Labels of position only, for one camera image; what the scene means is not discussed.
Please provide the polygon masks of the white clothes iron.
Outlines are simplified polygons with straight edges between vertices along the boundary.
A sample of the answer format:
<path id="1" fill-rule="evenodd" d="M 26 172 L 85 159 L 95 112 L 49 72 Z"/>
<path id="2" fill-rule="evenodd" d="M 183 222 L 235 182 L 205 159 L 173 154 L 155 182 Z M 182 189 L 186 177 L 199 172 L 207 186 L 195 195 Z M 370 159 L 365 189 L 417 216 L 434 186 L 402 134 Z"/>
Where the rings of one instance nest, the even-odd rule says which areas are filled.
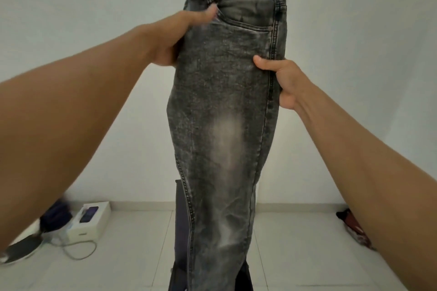
<path id="1" fill-rule="evenodd" d="M 0 266 L 10 265 L 29 258 L 41 248 L 43 241 L 42 234 L 35 233 L 9 245 L 4 252 L 0 253 Z"/>

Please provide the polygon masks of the white cardboard box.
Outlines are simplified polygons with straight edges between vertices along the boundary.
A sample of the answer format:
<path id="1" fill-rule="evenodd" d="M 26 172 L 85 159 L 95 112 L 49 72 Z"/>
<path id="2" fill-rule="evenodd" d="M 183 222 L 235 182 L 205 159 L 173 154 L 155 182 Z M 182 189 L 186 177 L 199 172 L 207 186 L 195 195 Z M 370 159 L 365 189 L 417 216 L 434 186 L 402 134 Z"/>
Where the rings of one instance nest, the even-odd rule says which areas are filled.
<path id="1" fill-rule="evenodd" d="M 68 244 L 97 242 L 105 231 L 111 212 L 108 201 L 84 204 L 66 228 Z"/>

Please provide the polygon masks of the dark blue garment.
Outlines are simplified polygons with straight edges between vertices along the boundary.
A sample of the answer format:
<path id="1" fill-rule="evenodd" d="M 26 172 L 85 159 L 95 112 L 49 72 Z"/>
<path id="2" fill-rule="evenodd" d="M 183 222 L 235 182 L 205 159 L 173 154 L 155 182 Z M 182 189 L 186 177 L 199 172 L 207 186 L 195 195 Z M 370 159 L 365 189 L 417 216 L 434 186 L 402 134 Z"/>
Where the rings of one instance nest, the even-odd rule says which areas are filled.
<path id="1" fill-rule="evenodd" d="M 180 179 L 176 180 L 176 209 L 175 209 L 175 241 L 174 263 L 171 269 L 171 277 L 168 291 L 188 291 L 188 243 L 190 231 L 190 219 Z M 254 291 L 249 266 L 244 261 L 236 277 L 235 291 Z"/>

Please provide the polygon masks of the person's right hand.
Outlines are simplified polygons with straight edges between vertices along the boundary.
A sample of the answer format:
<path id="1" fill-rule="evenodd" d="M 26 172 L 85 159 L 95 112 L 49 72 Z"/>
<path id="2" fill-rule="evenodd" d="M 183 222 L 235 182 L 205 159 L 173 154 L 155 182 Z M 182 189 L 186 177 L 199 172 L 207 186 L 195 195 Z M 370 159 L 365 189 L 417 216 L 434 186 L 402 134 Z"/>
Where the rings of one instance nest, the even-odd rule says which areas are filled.
<path id="1" fill-rule="evenodd" d="M 281 88 L 280 106 L 297 113 L 302 112 L 303 104 L 313 91 L 314 84 L 292 60 L 287 60 L 286 68 L 274 73 Z"/>

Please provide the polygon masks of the red patterned cloth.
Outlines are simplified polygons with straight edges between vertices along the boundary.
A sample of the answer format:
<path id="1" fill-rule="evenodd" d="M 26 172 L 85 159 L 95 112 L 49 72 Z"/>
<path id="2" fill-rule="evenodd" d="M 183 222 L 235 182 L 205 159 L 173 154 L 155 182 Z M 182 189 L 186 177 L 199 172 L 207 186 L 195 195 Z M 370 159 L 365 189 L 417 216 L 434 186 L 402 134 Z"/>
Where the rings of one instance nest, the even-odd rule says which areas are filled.
<path id="1" fill-rule="evenodd" d="M 347 233 L 349 233 L 358 244 L 369 250 L 377 251 L 349 208 L 343 211 L 337 211 L 336 217 L 343 222 Z"/>

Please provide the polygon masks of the person's left hand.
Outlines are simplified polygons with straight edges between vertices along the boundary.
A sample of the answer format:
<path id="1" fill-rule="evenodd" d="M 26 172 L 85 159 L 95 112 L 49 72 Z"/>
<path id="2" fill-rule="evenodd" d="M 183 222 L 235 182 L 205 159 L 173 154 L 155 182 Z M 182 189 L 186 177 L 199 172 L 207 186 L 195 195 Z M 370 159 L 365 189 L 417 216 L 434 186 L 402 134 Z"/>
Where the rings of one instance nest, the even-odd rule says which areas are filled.
<path id="1" fill-rule="evenodd" d="M 189 29 L 196 27 L 184 30 L 181 25 L 181 12 L 183 11 L 141 26 L 145 38 L 147 65 L 153 63 L 163 67 L 176 66 L 180 40 Z"/>

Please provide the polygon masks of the person's right forearm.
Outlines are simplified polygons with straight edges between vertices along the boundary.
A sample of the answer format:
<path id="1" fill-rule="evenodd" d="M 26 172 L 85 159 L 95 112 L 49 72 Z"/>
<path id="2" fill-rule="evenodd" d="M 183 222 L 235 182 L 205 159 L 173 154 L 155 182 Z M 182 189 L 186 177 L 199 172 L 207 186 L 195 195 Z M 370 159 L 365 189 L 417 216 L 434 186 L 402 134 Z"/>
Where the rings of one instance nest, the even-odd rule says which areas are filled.
<path id="1" fill-rule="evenodd" d="M 437 291 L 437 181 L 311 82 L 295 110 L 370 241 L 410 291 Z"/>

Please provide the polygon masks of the dark blue cloth bundle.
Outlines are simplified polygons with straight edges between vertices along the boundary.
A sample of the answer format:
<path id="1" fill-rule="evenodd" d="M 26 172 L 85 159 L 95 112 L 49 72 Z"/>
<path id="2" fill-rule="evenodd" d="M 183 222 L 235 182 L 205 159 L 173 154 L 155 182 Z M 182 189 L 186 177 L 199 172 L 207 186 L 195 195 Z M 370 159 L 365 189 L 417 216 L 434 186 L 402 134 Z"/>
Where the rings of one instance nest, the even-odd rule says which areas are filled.
<path id="1" fill-rule="evenodd" d="M 50 233 L 67 225 L 73 218 L 70 206 L 65 199 L 58 199 L 41 217 L 42 233 Z"/>

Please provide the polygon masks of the person's left forearm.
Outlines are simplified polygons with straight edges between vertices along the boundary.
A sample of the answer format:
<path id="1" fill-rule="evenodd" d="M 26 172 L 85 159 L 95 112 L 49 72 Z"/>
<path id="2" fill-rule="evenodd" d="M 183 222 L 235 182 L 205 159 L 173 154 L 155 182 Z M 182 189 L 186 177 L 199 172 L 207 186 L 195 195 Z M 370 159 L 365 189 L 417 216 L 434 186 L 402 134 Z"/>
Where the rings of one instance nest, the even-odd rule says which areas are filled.
<path id="1" fill-rule="evenodd" d="M 156 24 L 0 83 L 0 252 L 76 180 L 144 69 Z"/>

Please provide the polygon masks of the grey washed denim jeans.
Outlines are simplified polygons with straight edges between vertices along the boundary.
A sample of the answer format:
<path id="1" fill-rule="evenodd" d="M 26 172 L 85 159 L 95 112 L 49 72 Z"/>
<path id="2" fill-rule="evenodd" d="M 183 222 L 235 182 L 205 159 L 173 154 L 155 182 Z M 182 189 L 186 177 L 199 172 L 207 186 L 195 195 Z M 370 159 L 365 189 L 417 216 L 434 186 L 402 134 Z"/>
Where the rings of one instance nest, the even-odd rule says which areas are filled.
<path id="1" fill-rule="evenodd" d="M 280 85 L 255 55 L 285 58 L 287 0 L 186 0 L 218 10 L 181 39 L 167 118 L 188 214 L 187 291 L 236 291 Z"/>

